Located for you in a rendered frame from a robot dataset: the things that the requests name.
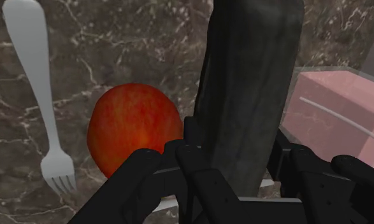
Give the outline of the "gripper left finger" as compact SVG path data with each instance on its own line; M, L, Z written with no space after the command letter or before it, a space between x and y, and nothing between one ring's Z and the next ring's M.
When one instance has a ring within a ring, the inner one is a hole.
M168 195L176 196L180 224L229 224L239 214L240 200L205 160L193 116L184 120L183 139L163 153L133 152L68 224L143 224Z

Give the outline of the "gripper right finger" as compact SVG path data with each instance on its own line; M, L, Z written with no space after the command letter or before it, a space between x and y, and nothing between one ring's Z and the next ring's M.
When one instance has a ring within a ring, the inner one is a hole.
M358 158L327 162L278 131L267 170L283 197L302 201L307 224L374 224L374 168Z

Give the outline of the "dark grey tall block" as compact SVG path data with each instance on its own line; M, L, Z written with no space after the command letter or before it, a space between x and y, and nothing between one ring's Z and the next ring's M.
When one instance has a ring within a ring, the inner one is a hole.
M194 116L211 166L239 196L258 193L304 14L303 0L213 0Z

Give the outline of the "pink box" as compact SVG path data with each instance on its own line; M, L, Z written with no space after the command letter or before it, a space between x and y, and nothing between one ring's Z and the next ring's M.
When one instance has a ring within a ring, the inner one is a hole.
M282 122L321 159L352 155L374 168L374 139L317 104L374 133L374 80L350 71L302 72Z

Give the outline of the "white thin stick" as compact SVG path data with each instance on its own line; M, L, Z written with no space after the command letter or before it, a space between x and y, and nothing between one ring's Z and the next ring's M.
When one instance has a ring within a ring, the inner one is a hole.
M309 99L306 99L304 97L299 97L299 100L311 105L311 106L314 106L322 111L325 111L326 113L338 118L339 120L342 120L346 123L348 123L349 125L355 127L356 129L360 130L361 132L364 132L366 135L368 135L369 137L373 138L374 139L374 133L366 128L364 128L362 125L359 125L358 123L352 121L351 119L348 119L347 117L337 113L337 112L334 112L333 110L331 109L328 109L327 107L323 106L323 105L320 105L316 102L313 102Z

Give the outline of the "red apple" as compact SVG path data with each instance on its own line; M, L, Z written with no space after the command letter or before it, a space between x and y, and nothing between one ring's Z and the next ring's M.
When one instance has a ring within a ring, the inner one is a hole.
M92 159L109 178L137 149L164 152L164 145L183 136L175 104L160 90L127 83L105 92L93 109L87 130Z

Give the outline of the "white fork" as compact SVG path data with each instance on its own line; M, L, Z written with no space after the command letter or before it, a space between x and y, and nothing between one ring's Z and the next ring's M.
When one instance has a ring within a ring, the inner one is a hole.
M36 0L5 0L2 10L48 136L48 153L41 161L42 176L55 193L70 193L76 189L75 168L71 157L61 148L55 122L45 13Z

